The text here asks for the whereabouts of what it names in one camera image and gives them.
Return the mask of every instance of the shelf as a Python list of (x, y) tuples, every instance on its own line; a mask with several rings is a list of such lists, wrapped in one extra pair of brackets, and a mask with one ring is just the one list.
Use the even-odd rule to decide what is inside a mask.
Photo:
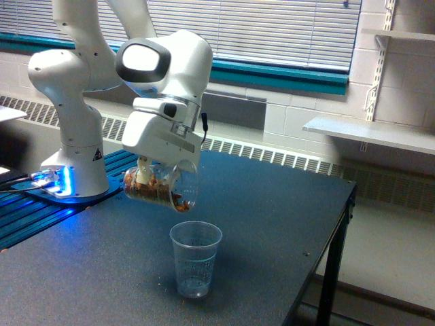
[(362, 29), (364, 34), (373, 34), (380, 37), (392, 37), (394, 39), (407, 39), (413, 41), (434, 41), (434, 34), (411, 33), (400, 31), (384, 31), (382, 29)]
[(23, 111), (11, 109), (10, 107), (4, 107), (0, 105), (0, 122), (18, 119), (20, 117), (25, 117), (26, 115), (27, 114)]
[(435, 154), (435, 133), (349, 117), (316, 117), (303, 130), (354, 141)]

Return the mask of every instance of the dark gray table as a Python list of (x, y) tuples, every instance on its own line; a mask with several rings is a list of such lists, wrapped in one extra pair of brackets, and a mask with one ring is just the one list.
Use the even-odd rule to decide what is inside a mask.
[[(0, 254), (0, 325), (290, 323), (331, 243), (319, 323), (327, 325), (355, 184), (203, 153), (197, 207), (182, 215), (114, 196)], [(169, 230), (223, 233), (213, 290), (175, 290)]]

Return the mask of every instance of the window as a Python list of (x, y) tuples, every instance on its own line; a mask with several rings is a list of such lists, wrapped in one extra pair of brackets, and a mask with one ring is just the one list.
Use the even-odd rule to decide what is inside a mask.
[[(159, 35), (191, 30), (215, 58), (282, 67), (348, 71), (361, 0), (148, 0)], [(52, 21), (51, 0), (0, 0), (0, 31), (68, 39)], [(126, 35), (99, 0), (108, 42)]]
[[(362, 0), (147, 0), (159, 36), (188, 29), (213, 48), (211, 78), (253, 87), (345, 94)], [(124, 29), (98, 0), (116, 48)], [(72, 47), (51, 0), (0, 0), (0, 49)]]

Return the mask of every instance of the shelf bracket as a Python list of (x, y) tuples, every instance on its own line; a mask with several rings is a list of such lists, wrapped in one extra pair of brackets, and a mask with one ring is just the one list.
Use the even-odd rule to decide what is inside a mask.
[(386, 51), (387, 50), (387, 46), (388, 46), (389, 37), (388, 36), (382, 36), (382, 35), (375, 35), (375, 39), (376, 39), (376, 42), (378, 43), (379, 48), (382, 51)]
[[(384, 31), (390, 31), (392, 29), (394, 9), (396, 8), (396, 0), (385, 0), (385, 9), (387, 13), (385, 15), (385, 22), (383, 25)], [(385, 55), (388, 50), (389, 37), (383, 37), (375, 35), (376, 42), (379, 45), (378, 61), (375, 69), (375, 76), (372, 83), (372, 87), (368, 90), (366, 95), (366, 102), (364, 104), (364, 110), (366, 112), (366, 121), (373, 121), (375, 118), (375, 109), (378, 102), (379, 89), (381, 87), (381, 79), (383, 73), (383, 66), (385, 62)], [(360, 151), (366, 152), (368, 143), (361, 142)]]

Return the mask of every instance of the heating vent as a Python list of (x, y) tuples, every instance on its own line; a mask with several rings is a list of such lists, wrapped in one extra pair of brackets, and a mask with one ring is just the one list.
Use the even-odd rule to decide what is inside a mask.
[[(22, 121), (58, 128), (58, 116), (53, 106), (8, 96), (0, 96), (0, 105), (27, 113)], [(103, 138), (106, 141), (120, 143), (126, 119), (104, 113), (101, 116)], [(311, 173), (355, 180), (358, 183), (359, 197), (435, 213), (435, 182), (415, 178), (406, 173), (391, 173), (391, 171), (381, 169), (374, 171), (374, 168), (370, 166), (343, 166), (323, 161), (315, 156), (213, 136), (205, 139), (201, 148), (289, 168), (298, 168)]]
[[(27, 114), (23, 119), (44, 126), (59, 128), (59, 118), (57, 111), (53, 106), (24, 101), (19, 98), (0, 96), (0, 105), (11, 107), (25, 112)], [(114, 143), (121, 143), (122, 135), (126, 125), (126, 119), (114, 117), (107, 114), (101, 114), (101, 125), (103, 128), (103, 139)]]

